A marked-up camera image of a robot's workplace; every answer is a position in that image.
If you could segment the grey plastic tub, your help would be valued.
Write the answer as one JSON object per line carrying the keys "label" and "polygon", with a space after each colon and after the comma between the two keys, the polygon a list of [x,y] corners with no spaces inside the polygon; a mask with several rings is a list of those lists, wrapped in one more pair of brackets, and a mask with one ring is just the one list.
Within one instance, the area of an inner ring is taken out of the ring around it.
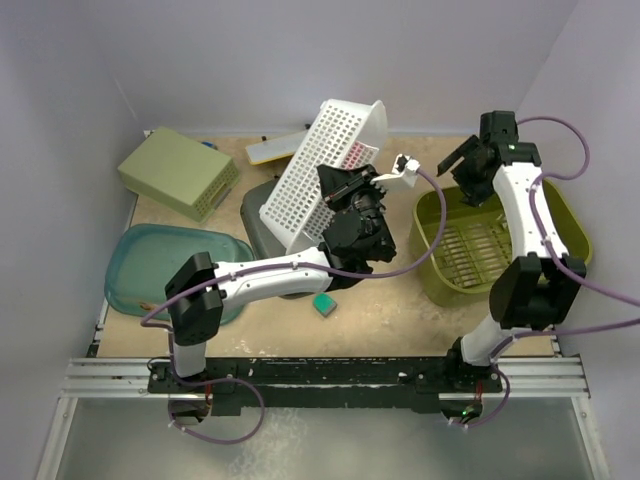
{"label": "grey plastic tub", "polygon": [[329,284],[329,276],[322,271],[303,268],[303,262],[315,260],[316,250],[301,251],[301,259],[295,254],[287,254],[286,247],[276,238],[260,217],[260,209],[269,199],[277,185],[269,180],[250,189],[243,197],[240,216],[250,246],[254,252],[251,264],[258,266],[282,265],[282,268],[260,270],[250,273],[241,281],[235,299],[250,303],[276,296],[284,299],[299,298],[324,292]]}

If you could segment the olive green plastic bin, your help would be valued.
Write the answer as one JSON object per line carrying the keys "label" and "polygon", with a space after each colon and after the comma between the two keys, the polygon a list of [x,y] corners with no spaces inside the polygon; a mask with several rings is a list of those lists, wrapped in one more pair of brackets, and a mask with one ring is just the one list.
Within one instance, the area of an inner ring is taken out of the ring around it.
{"label": "olive green plastic bin", "polygon": [[[457,187],[443,190],[446,225],[434,253],[417,267],[424,293],[437,306],[454,308],[488,299],[494,281],[511,262],[511,240],[502,205],[493,196],[481,207],[462,203]],[[544,181],[544,195],[557,233],[573,256],[588,265],[592,245],[559,188]],[[441,206],[435,191],[423,194],[413,207],[409,248],[415,260],[435,239]]]}

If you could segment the light green perforated basket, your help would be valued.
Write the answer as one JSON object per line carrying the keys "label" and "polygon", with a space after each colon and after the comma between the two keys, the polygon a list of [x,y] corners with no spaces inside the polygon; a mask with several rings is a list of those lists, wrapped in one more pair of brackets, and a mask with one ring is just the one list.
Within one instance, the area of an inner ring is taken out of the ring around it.
{"label": "light green perforated basket", "polygon": [[125,187],[197,223],[204,222],[240,179],[231,156],[159,127],[118,166]]}

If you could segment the teal plastic tub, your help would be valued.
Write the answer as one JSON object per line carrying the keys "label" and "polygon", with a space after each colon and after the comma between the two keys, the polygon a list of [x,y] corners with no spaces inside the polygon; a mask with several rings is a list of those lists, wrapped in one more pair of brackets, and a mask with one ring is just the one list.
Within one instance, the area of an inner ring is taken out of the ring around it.
{"label": "teal plastic tub", "polygon": [[225,233],[157,224],[138,224],[121,237],[109,262],[105,298],[116,311],[142,317],[165,301],[165,285],[194,254],[213,261],[254,259],[244,241]]}

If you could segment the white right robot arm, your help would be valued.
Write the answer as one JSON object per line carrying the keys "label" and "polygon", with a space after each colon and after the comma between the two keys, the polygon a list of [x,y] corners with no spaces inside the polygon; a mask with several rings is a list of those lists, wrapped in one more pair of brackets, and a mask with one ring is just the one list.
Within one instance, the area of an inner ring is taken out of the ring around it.
{"label": "white right robot arm", "polygon": [[468,206],[497,196],[511,241],[512,259],[491,287],[488,316],[456,341],[444,369],[452,389],[467,391],[512,342],[546,334],[565,320],[587,269],[557,232],[539,150],[520,140],[514,112],[482,114],[478,134],[446,157],[438,172],[451,173]]}

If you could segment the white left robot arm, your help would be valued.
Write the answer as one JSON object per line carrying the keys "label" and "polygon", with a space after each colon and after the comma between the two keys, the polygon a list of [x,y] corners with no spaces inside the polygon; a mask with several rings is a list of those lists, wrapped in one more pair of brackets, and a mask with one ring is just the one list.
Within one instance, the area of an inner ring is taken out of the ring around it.
{"label": "white left robot arm", "polygon": [[394,167],[381,175],[371,165],[351,170],[320,165],[317,173],[321,202],[332,213],[318,245],[244,264],[195,254],[166,285],[170,378],[182,391],[204,384],[206,344],[227,311],[272,297],[349,289],[372,276],[372,263],[395,257],[382,200],[399,184],[413,184],[415,172]]}

